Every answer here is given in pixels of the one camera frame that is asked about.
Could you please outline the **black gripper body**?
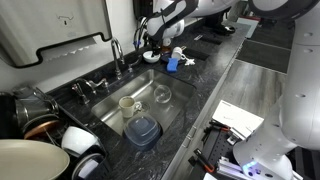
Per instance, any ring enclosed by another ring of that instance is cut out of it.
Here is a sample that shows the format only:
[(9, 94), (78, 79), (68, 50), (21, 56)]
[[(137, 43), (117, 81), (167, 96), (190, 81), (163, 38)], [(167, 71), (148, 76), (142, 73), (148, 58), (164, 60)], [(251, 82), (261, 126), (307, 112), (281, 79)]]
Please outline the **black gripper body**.
[(150, 43), (151, 43), (152, 51), (154, 53), (160, 53), (161, 52), (161, 46), (162, 46), (162, 41), (161, 40), (151, 39)]

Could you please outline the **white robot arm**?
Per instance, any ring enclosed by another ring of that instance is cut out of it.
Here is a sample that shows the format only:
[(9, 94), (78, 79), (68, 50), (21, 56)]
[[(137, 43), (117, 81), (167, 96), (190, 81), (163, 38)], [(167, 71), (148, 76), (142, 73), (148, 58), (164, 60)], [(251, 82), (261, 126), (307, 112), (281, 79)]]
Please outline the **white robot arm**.
[(245, 176), (292, 180), (286, 153), (320, 149), (320, 0), (248, 0), (256, 15), (293, 21), (294, 38), (285, 89), (263, 123), (233, 147)]

